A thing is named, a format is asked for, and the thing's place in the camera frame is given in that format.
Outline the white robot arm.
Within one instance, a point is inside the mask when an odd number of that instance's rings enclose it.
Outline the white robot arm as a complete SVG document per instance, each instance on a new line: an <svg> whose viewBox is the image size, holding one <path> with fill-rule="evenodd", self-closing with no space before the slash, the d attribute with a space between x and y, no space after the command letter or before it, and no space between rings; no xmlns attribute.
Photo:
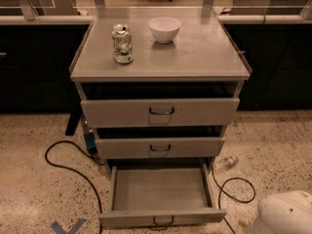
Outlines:
<svg viewBox="0 0 312 234"><path fill-rule="evenodd" d="M295 190L264 196L246 234L312 234L312 195Z"/></svg>

